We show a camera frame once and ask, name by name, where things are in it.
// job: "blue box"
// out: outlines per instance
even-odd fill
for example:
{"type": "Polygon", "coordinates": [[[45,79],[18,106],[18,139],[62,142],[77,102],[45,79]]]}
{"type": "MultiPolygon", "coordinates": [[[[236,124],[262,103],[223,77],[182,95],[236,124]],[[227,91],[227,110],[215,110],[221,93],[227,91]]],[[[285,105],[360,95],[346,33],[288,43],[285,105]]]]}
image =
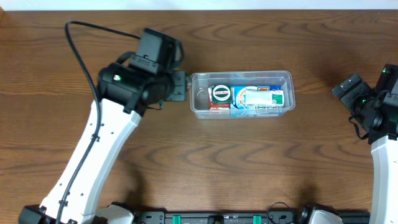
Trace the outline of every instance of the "blue box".
{"type": "Polygon", "coordinates": [[[280,86],[279,85],[231,86],[231,94],[232,94],[231,110],[257,109],[255,106],[245,106],[246,90],[256,90],[256,91],[280,90],[280,86]]]}

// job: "green clip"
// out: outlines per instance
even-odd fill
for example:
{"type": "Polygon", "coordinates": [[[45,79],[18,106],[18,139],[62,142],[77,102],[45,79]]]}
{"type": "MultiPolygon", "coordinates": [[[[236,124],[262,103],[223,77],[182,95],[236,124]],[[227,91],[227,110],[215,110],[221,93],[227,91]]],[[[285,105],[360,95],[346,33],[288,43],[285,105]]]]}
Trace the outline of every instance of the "green clip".
{"type": "Polygon", "coordinates": [[[181,224],[181,216],[180,215],[173,216],[173,224],[181,224]]]}
{"type": "Polygon", "coordinates": [[[253,215],[253,224],[261,224],[261,216],[253,215]]]}

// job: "wooden table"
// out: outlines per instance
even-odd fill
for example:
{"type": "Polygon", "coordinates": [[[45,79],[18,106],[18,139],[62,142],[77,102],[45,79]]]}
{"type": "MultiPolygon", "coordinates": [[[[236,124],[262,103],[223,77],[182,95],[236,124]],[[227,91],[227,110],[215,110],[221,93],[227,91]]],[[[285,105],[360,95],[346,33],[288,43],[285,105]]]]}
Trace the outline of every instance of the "wooden table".
{"type": "MultiPolygon", "coordinates": [[[[148,111],[99,205],[265,210],[275,201],[371,208],[370,146],[330,90],[358,72],[371,86],[397,63],[397,11],[6,12],[0,23],[0,222],[40,203],[63,172],[92,95],[63,25],[92,22],[182,40],[183,69],[289,70],[296,108],[281,118],[199,120],[189,101],[148,111]]],[[[84,27],[73,37],[95,78],[137,41],[84,27]]]]}

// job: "plastic bin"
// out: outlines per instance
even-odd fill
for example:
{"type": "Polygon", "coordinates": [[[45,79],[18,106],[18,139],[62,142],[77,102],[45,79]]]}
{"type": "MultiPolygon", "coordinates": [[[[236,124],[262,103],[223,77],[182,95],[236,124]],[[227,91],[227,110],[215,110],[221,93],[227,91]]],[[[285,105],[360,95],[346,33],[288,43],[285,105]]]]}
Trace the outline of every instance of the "plastic bin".
{"type": "Polygon", "coordinates": [[[295,107],[292,75],[288,71],[195,73],[191,79],[191,110],[199,119],[273,118],[282,116],[295,107]],[[265,109],[209,110],[208,88],[212,85],[280,85],[284,91],[284,106],[265,109]]]}

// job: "white wall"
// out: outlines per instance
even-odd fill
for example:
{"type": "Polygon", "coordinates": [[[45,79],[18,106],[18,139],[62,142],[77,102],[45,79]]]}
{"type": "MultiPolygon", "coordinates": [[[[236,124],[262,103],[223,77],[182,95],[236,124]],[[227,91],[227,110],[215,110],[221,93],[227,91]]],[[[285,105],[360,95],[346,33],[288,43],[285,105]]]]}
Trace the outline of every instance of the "white wall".
{"type": "Polygon", "coordinates": [[[398,0],[0,0],[15,10],[398,9],[398,0]]]}

